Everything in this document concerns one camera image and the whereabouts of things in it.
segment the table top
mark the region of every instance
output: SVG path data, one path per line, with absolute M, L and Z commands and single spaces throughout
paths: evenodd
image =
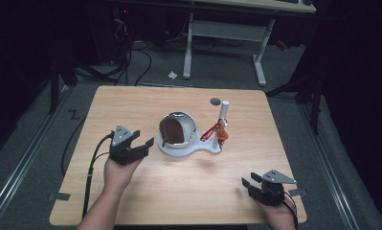
M 241 177 L 253 185 L 250 173 L 272 169 L 293 178 L 266 96 L 258 90 L 101 86 L 82 128 L 60 193 L 50 216 L 54 225 L 78 225 L 86 174 L 98 142 L 116 125 L 135 131 L 131 147 L 156 137 L 160 121 L 170 112 L 186 112 L 201 133 L 212 127 L 220 106 L 230 103 L 225 141 L 219 154 L 197 151 L 185 157 L 161 152 L 156 143 L 125 190 L 116 224 L 249 224 L 264 222 L 262 211 L 248 196 Z M 99 153 L 108 152 L 105 142 Z M 100 195 L 106 156 L 94 165 L 89 207 Z M 286 191 L 296 185 L 284 185 Z M 299 222 L 306 220 L 302 200 L 295 196 Z
M 298 3 L 287 3 L 277 0 L 193 0 L 193 2 L 223 4 L 237 7 L 259 8 L 286 12 L 310 12 L 314 13 L 316 8 L 313 5 L 305 5 L 303 0 Z

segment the metal bowl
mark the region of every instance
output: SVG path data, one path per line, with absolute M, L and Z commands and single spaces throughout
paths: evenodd
M 169 115 L 165 116 L 163 121 L 166 119 L 174 119 L 174 120 L 178 121 L 182 127 L 182 131 L 184 134 L 184 139 L 183 139 L 184 142 L 181 142 L 181 143 L 168 143 L 168 142 L 166 142 L 165 143 L 166 147 L 173 148 L 173 149 L 183 149 L 193 142 L 193 140 L 196 136 L 196 124 L 195 124 L 193 118 L 189 114 L 184 113 L 184 112 L 172 112 Z

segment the white table leg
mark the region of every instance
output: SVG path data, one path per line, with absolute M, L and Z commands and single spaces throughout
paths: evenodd
M 191 78 L 191 39 L 193 36 L 193 13 L 190 13 L 190 22 L 188 28 L 188 45 L 187 52 L 185 53 L 185 63 L 184 63 L 184 75 L 183 79 Z
M 266 45 L 268 43 L 269 36 L 271 35 L 272 28 L 274 27 L 274 23 L 275 23 L 274 19 L 272 19 L 268 23 L 268 27 L 266 28 L 265 35 L 264 35 L 264 38 L 263 38 L 263 40 L 261 42 L 261 47 L 259 49 L 259 52 L 258 52 L 257 55 L 253 55 L 253 62 L 254 62 L 254 66 L 256 67 L 256 74 L 257 74 L 257 78 L 258 78 L 258 84 L 260 86 L 265 86 L 266 85 L 265 76 L 264 76 L 264 73 L 262 71 L 262 66 L 261 66 L 261 59 L 262 59 L 262 55 L 264 54 L 265 47 L 266 47 Z

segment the cable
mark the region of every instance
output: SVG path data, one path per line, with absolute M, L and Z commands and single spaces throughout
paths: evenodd
M 129 58 L 128 58 L 128 66 L 131 63 L 132 49 L 133 49 L 133 46 L 131 46 L 131 48 L 130 48 L 130 53 L 129 53 Z M 128 66 L 127 66 L 127 69 L 125 70 L 125 78 L 124 78 L 124 85 L 125 86 L 128 86 Z
M 127 69 L 128 69 L 128 65 L 130 64 L 130 62 L 129 62 L 129 60 L 127 60 L 127 57 L 126 57 L 126 56 L 124 56 L 124 62 L 127 63 L 127 65 L 126 65 L 125 68 L 122 70 L 122 72 L 120 73 L 120 75 L 116 78 L 116 81 L 115 81 L 114 85 L 117 85 L 117 84 L 119 83 L 120 78 L 122 77 L 122 75 L 123 75 L 124 73 L 127 74 Z
M 232 44 L 231 42 L 225 42 L 226 40 L 234 40 L 234 39 L 217 39 L 216 42 L 217 42 L 217 44 L 225 45 L 225 46 L 231 46 L 231 47 L 246 46 L 250 43 L 253 43 L 253 41 L 242 40 L 242 41 L 238 41 L 237 44 Z
M 77 75 L 80 75 L 80 76 L 85 77 L 85 78 L 93 78 L 93 77 L 95 77 L 95 78 L 98 78 L 98 79 L 104 80 L 104 81 L 114 81 L 114 82 L 116 82 L 115 79 L 112 79 L 110 77 L 115 75 L 115 74 L 118 74 L 120 72 L 124 72 L 127 69 L 128 63 L 127 63 L 127 58 L 125 56 L 125 51 L 131 49 L 131 46 L 132 46 L 132 42 L 131 42 L 132 36 L 133 36 L 133 34 L 128 34 L 127 37 L 125 38 L 126 43 L 122 47 L 120 47 L 119 55 L 122 56 L 122 59 L 121 59 L 119 67 L 117 67 L 116 69 L 103 74 L 103 73 L 100 73 L 99 71 L 95 70 L 91 66 L 87 66 L 87 65 L 85 65 L 85 64 L 83 64 L 83 63 L 81 63 L 81 62 L 79 62 L 77 60 L 73 60 L 72 59 L 70 61 L 73 61 L 73 63 L 76 66 L 79 66 L 80 68 L 82 68 L 85 72 L 89 73 L 89 75 L 80 72 L 78 69 L 75 69 L 75 73 Z
M 92 184 L 92 175 L 93 175 L 93 165 L 95 164 L 95 161 L 98 159 L 98 157 L 96 157 L 96 155 L 98 154 L 98 151 L 99 151 L 99 148 L 101 147 L 101 144 L 103 144 L 103 142 L 105 140 L 107 140 L 109 138 L 113 138 L 113 135 L 114 135 L 114 131 L 112 131 L 110 134 L 108 134 L 105 137 L 103 137 L 103 139 L 101 139 L 101 141 L 96 146 L 95 152 L 93 153 L 92 161 L 90 163 L 90 167 L 89 167 L 89 170 L 88 170 L 88 175 L 87 175 L 87 178 L 86 178 L 85 199 L 83 200 L 82 218 L 85 217 L 85 215 L 86 215 L 86 213 L 88 211 L 90 187 L 91 187 L 91 184 Z
M 82 126 L 83 122 L 86 120 L 86 117 L 80 121 L 79 125 L 75 128 L 74 132 L 71 134 L 69 137 L 68 143 L 65 146 L 64 152 L 62 153 L 62 158 L 61 158 L 61 172 L 62 175 L 65 176 L 65 169 L 64 169 L 64 161 L 65 161 L 65 155 L 66 155 L 66 150 L 68 149 L 69 145 L 71 144 L 72 138 L 75 136 L 75 133 L 77 133 L 78 129 L 80 126 Z
M 298 207 L 296 207 L 296 203 L 295 203 L 295 200 L 293 200 L 292 196 L 289 195 L 288 193 L 286 192 L 283 192 L 284 194 L 286 194 L 287 196 L 289 196 L 289 198 L 292 200 L 292 203 L 293 205 L 295 206 L 295 211 L 293 211 L 293 209 L 282 199 L 280 199 L 279 197 L 277 197 L 271 190 L 268 190 L 268 192 L 271 193 L 271 196 L 273 196 L 274 198 L 277 198 L 283 205 L 285 205 L 285 207 L 289 210 L 289 212 L 291 213 L 292 215 L 292 218 L 293 218 L 293 222 L 295 224 L 295 229 L 298 230 Z
M 109 154 L 109 153 L 110 153 L 110 152 L 104 152 L 104 153 L 102 153 L 102 154 L 99 154 L 99 155 L 95 158 L 95 161 L 98 160 L 99 157 L 104 156 L 104 155 Z
M 169 47 L 173 47 L 173 48 L 183 48 L 183 47 L 185 47 L 188 44 L 188 41 L 184 40 L 184 38 L 187 38 L 187 37 L 186 36 L 179 37 L 179 38 L 177 38 L 175 40 L 170 40 L 166 44 Z
M 142 51 L 142 50 L 137 50 L 137 51 L 148 56 L 148 58 L 149 58 L 149 65 L 148 65 L 147 69 L 144 71 L 144 73 L 137 78 L 136 82 L 134 83 L 134 86 L 137 86 L 137 84 L 140 81 L 140 79 L 146 74 L 146 72 L 148 72 L 149 68 L 151 67 L 151 56 L 149 54 L 147 54 L 146 52 Z
M 173 39 L 166 40 L 166 42 L 170 42 L 170 41 L 174 41 L 174 40 L 178 40 L 178 39 L 182 39 L 182 38 L 184 38 L 184 37 L 187 37 L 186 35 L 183 35 L 183 33 L 184 33 L 184 31 L 185 31 L 185 28 L 187 28 L 189 17 L 190 17 L 190 14 L 187 13 L 187 15 L 186 15 L 186 17 L 185 17 L 184 26 L 182 27 L 182 30 L 181 30 L 181 32 L 178 34 L 178 36 L 176 36 L 176 37 L 173 38 Z
M 213 37 L 199 37 L 199 39 L 194 39 L 195 42 L 192 43 L 192 48 L 193 50 L 196 50 L 196 51 L 202 51 L 202 52 L 205 52 L 205 51 L 210 51 L 211 49 L 213 49 L 215 46 L 216 46 L 216 39 L 213 38 Z M 207 49 L 198 49 L 196 48 L 196 41 L 199 42 L 199 44 L 202 44 L 202 45 L 208 45 L 209 43 L 212 43 L 211 47 L 207 48 Z
M 138 41 L 134 41 L 134 43 L 145 43 L 146 46 L 145 47 L 142 47 L 142 48 L 137 48 L 137 49 L 133 49 L 133 51 L 140 51 L 140 50 L 145 50 L 146 48 L 148 48 L 149 46 L 149 42 L 147 40 L 138 40 Z

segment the forearm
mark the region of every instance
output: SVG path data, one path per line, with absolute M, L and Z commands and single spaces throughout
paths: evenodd
M 113 229 L 121 196 L 103 190 L 77 229 Z
M 268 224 L 274 230 L 295 230 L 295 222 L 293 215 L 286 208 L 285 205 L 281 204 L 279 206 L 266 206 L 259 201 L 256 201 L 259 207 L 264 211 L 264 215 Z M 289 199 L 285 199 L 286 204 L 295 210 L 292 202 Z

